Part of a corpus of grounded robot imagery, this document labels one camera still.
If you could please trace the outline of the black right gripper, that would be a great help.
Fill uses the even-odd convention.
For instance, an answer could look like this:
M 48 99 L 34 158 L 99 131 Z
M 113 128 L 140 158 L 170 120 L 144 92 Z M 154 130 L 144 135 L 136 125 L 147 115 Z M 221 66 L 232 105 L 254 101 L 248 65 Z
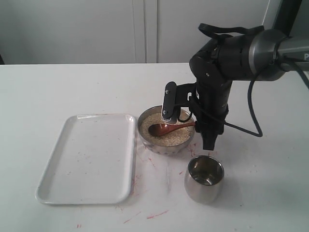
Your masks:
M 214 150 L 218 133 L 223 133 L 228 114 L 232 81 L 220 76 L 198 77 L 196 97 L 199 104 L 197 132 L 202 134 L 203 150 Z

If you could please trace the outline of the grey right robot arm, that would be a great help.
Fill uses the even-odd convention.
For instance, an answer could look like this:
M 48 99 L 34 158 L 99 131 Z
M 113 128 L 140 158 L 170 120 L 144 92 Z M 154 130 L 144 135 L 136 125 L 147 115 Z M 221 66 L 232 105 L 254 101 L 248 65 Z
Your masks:
M 196 77 L 191 110 L 197 119 L 203 149 L 213 150 L 218 135 L 227 125 L 228 98 L 233 81 L 249 81 L 247 101 L 255 125 L 252 90 L 256 81 L 275 81 L 286 72 L 296 71 L 309 83 L 309 43 L 291 38 L 276 29 L 258 26 L 220 28 L 200 24 L 210 40 L 190 59 Z

